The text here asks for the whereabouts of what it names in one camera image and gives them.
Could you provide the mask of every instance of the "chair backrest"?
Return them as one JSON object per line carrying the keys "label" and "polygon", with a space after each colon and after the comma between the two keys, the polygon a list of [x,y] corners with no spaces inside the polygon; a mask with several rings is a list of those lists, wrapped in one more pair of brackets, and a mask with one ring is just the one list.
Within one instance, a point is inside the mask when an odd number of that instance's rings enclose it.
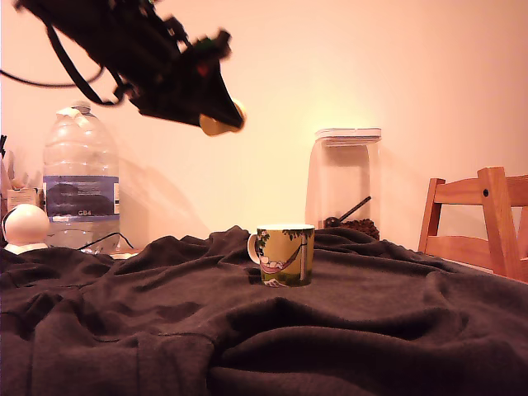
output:
{"label": "chair backrest", "polygon": [[[437,236],[442,205],[481,205],[488,240]],[[518,235],[512,206],[522,207]],[[486,167],[478,177],[446,183],[431,179],[418,250],[528,282],[528,175],[506,177],[503,167]]]}

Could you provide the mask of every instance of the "mug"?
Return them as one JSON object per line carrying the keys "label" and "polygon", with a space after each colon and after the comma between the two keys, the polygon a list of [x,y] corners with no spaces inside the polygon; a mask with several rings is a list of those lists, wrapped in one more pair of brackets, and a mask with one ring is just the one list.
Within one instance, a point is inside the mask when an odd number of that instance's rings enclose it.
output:
{"label": "mug", "polygon": [[260,265],[264,285],[304,286],[312,280],[315,227],[269,224],[247,240],[250,258]]}

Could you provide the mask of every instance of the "white round object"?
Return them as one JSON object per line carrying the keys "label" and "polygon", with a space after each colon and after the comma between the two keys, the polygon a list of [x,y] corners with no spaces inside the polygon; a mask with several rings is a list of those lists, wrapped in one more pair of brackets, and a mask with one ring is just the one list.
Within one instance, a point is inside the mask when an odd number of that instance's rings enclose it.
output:
{"label": "white round object", "polygon": [[46,213],[30,204],[17,205],[2,220],[3,234],[11,245],[42,243],[49,229],[50,220]]}

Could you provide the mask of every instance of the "cardboard box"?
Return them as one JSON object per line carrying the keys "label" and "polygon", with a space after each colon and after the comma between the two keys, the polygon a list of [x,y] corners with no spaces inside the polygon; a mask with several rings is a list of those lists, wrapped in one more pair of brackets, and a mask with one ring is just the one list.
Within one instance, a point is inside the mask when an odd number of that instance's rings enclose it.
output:
{"label": "cardboard box", "polygon": [[7,190],[7,211],[11,211],[19,204],[31,204],[43,209],[42,189],[21,188],[20,190]]}

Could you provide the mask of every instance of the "black cable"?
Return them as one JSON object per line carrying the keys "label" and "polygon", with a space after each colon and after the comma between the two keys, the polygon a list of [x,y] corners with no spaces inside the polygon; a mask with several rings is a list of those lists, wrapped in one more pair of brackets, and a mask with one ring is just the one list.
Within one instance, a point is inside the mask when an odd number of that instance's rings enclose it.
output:
{"label": "black cable", "polygon": [[119,234],[121,237],[123,237],[123,239],[128,243],[128,245],[130,246],[131,249],[133,249],[134,247],[130,244],[129,240],[126,238],[125,235],[123,235],[122,233],[109,233],[108,235],[106,235],[105,237],[102,237],[102,238],[99,238],[97,241],[93,241],[93,242],[90,242],[82,247],[80,247],[79,249],[77,250],[83,250],[83,249],[86,249],[88,247],[90,247],[91,245],[95,245],[96,243],[99,243],[100,241],[102,241],[103,239],[107,239],[109,237],[113,237],[114,235],[117,235]]}
{"label": "black cable", "polygon": [[[99,79],[100,76],[102,76],[102,74],[104,73],[105,71],[105,68],[103,66],[101,66],[101,68],[99,69],[99,72],[97,72],[97,74],[95,76],[93,76],[92,78],[90,78],[89,80],[87,80],[88,83],[93,83],[94,81],[96,81],[97,79]],[[10,78],[11,80],[15,80],[19,83],[23,83],[23,84],[27,84],[27,85],[31,85],[33,87],[39,87],[39,88],[75,88],[77,87],[76,84],[74,83],[57,83],[57,84],[52,84],[52,83],[46,83],[46,82],[35,82],[35,81],[30,81],[30,80],[26,80],[24,78],[20,78],[20,77],[17,77],[17,76],[13,76],[12,74],[6,72],[5,70],[1,70],[0,69],[0,74],[2,76],[6,76],[8,78]]]}

